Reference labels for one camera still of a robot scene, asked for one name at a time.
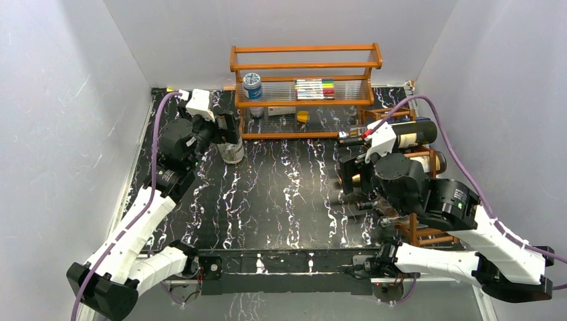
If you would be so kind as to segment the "clear glass bottle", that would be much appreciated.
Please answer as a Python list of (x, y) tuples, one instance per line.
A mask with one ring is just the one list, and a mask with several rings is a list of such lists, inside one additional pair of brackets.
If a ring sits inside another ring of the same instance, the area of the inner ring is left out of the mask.
[(217, 144), (217, 149), (223, 161), (232, 165), (240, 163), (245, 154), (241, 134), (222, 134), (221, 138), (223, 141)]

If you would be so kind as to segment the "dark green wine bottle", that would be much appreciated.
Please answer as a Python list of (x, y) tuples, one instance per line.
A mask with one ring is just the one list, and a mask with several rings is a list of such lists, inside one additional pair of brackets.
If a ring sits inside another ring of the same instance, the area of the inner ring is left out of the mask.
[[(390, 125), (396, 134), (396, 142), (394, 144), (393, 152), (399, 149), (407, 149), (424, 144), (430, 144), (435, 142), (437, 139), (437, 125), (429, 119), (410, 122), (395, 122)], [(338, 146), (366, 146), (362, 138), (362, 135), (364, 134), (362, 129), (363, 127), (355, 127), (354, 134), (349, 135), (342, 132), (341, 136), (338, 138)]]

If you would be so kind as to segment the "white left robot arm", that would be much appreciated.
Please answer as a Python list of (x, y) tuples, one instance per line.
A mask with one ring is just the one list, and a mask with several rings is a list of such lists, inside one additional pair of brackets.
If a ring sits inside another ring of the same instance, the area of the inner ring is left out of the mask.
[(155, 129), (150, 175), (129, 211), (99, 250), (67, 271), (81, 304), (107, 320), (124, 320), (143, 293), (167, 278), (203, 275), (198, 249), (181, 240), (146, 259), (137, 257), (157, 225), (188, 192), (209, 147), (240, 142), (239, 121), (232, 111), (212, 119), (194, 114)]

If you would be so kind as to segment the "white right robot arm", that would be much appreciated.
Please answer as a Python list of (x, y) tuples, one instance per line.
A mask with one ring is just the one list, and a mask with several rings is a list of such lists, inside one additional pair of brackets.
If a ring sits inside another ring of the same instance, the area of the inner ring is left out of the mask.
[(338, 163), (345, 193), (352, 179), (377, 189), (403, 215), (414, 214), (431, 227), (463, 240), (467, 251), (417, 247), (392, 238), (378, 252), (355, 261), (352, 273), (362, 277), (432, 274), (467, 282), (509, 303), (550, 300), (553, 283), (545, 275), (553, 259), (543, 247), (518, 245), (496, 225), (479, 195), (453, 179), (431, 178), (422, 164), (403, 154), (346, 156)]

